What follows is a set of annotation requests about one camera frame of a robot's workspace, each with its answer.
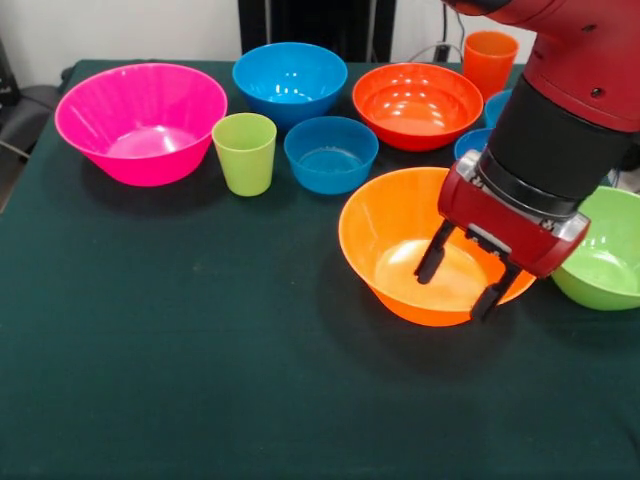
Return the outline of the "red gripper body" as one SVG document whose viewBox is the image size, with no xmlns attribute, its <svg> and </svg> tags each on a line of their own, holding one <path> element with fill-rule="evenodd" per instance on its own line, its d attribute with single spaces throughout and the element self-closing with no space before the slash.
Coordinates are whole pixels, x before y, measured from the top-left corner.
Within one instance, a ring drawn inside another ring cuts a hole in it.
<svg viewBox="0 0 640 480">
<path fill-rule="evenodd" d="M 438 210 L 446 221 L 505 252 L 511 263 L 536 277 L 557 270 L 590 227 L 590 219 L 579 212 L 566 220 L 521 213 L 454 168 L 444 179 Z"/>
</svg>

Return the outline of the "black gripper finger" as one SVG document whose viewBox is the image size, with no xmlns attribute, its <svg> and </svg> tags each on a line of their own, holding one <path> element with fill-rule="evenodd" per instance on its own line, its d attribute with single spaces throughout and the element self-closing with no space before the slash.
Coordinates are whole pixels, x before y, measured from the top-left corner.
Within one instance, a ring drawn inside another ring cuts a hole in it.
<svg viewBox="0 0 640 480">
<path fill-rule="evenodd" d="M 505 263 L 504 266 L 505 271 L 499 280 L 488 285 L 473 305 L 471 309 L 472 320 L 484 321 L 521 273 L 521 269 L 517 265 Z"/>
<path fill-rule="evenodd" d="M 455 229 L 455 225 L 449 220 L 444 220 L 435 232 L 422 259 L 420 260 L 414 275 L 420 284 L 428 284 L 445 255 L 445 244 Z"/>
</svg>

